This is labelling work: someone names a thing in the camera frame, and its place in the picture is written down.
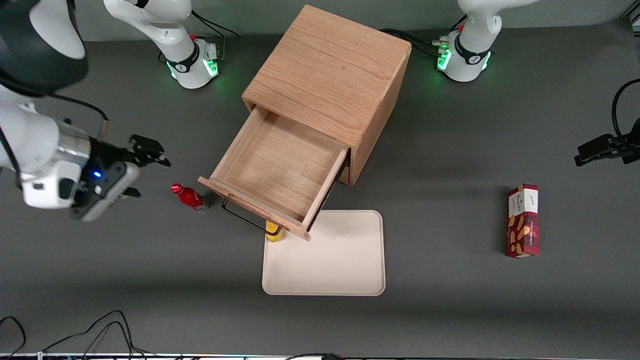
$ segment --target robotic arm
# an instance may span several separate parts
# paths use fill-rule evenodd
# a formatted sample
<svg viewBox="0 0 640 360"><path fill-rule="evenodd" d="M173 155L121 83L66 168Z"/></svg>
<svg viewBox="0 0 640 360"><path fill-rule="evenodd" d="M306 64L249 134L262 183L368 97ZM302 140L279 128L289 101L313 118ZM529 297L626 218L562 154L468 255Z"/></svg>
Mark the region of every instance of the robotic arm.
<svg viewBox="0 0 640 360"><path fill-rule="evenodd" d="M218 75L215 44L191 38L180 24L191 14L191 0L104 0L104 6L156 43L182 87L200 88Z"/></svg>
<svg viewBox="0 0 640 360"><path fill-rule="evenodd" d="M455 29L440 37L444 48L438 59L438 70L455 81L475 80L486 68L491 46L502 29L502 18L498 13L538 1L458 0L458 6L467 14L467 22L463 30Z"/></svg>
<svg viewBox="0 0 640 360"><path fill-rule="evenodd" d="M35 97L68 99L55 91L88 71L74 11L73 0L0 0L0 167L16 171L27 205L91 221L140 196L129 187L140 167L170 163L155 140L132 135L132 149L119 148L35 110Z"/></svg>

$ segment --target wooden cabinet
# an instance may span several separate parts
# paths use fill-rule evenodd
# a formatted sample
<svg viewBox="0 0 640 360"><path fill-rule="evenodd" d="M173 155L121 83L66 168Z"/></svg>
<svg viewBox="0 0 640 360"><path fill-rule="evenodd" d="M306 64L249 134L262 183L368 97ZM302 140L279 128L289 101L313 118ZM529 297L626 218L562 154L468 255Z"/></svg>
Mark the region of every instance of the wooden cabinet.
<svg viewBox="0 0 640 360"><path fill-rule="evenodd" d="M244 91L251 114L242 130L199 181L309 239L334 180L356 183L396 105L410 50L306 5Z"/></svg>

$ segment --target yellow bottle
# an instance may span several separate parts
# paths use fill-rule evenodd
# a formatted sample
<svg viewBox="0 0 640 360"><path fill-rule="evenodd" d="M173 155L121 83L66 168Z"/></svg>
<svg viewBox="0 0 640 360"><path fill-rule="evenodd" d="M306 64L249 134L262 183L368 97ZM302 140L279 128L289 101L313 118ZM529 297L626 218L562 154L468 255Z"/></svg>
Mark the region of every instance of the yellow bottle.
<svg viewBox="0 0 640 360"><path fill-rule="evenodd" d="M270 233L273 233L274 231L276 231L278 229L278 226L272 222L267 221L267 231L269 231ZM269 241L271 241L272 243L276 242L276 241L280 241L280 239L282 239L282 233L284 233L284 229L281 229L279 233L275 234L275 235L267 235L267 239L269 239Z"/></svg>

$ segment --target plastic tray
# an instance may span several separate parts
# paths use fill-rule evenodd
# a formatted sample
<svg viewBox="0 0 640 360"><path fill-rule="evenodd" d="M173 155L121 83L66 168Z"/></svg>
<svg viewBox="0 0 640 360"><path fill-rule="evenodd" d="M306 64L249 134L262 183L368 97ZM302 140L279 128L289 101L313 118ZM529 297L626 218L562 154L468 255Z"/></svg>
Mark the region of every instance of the plastic tray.
<svg viewBox="0 0 640 360"><path fill-rule="evenodd" d="M322 210L311 241L288 232L265 238L262 288L270 295L377 296L385 291L382 216Z"/></svg>

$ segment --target gray tabletop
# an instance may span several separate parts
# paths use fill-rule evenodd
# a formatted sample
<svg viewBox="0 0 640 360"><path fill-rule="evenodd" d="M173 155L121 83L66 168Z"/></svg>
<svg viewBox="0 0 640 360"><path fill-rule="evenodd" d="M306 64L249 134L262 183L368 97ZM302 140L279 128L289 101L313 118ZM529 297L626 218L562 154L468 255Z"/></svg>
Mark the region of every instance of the gray tabletop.
<svg viewBox="0 0 640 360"><path fill-rule="evenodd" d="M0 176L0 315L22 320L27 351L123 309L137 345L156 352L640 357L639 165L573 163L578 145L612 132L613 94L640 76L628 24L505 30L469 84L412 54L358 183L336 186L325 206L383 215L387 289L370 298L265 294L262 236L219 200L196 214L170 191L205 190L195 180L247 118L241 92L277 41L229 40L221 76L200 90L180 88L151 42L88 44L89 76L64 94L109 114L108 141L155 138L173 166L145 168L143 198L90 224L28 208ZM621 100L623 130L638 98L640 86ZM93 135L99 126L71 104L38 109ZM505 193L521 183L540 186L541 250L510 259ZM0 329L0 352L18 343ZM95 350L125 346L113 331Z"/></svg>

